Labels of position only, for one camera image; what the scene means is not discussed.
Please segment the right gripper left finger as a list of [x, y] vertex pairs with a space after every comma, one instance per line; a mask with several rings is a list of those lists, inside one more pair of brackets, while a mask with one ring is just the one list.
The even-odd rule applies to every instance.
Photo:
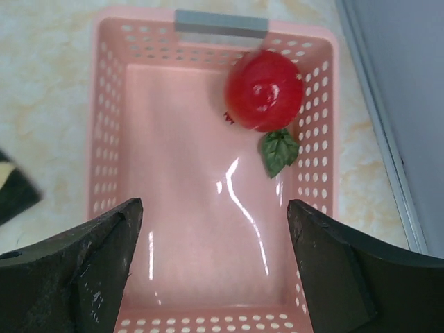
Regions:
[[113, 332], [143, 207], [102, 215], [1, 255], [2, 332]]

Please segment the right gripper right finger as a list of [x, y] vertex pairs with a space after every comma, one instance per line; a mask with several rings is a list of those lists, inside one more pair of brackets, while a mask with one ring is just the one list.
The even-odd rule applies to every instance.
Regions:
[[287, 219], [315, 332], [442, 332], [443, 260], [291, 200]]

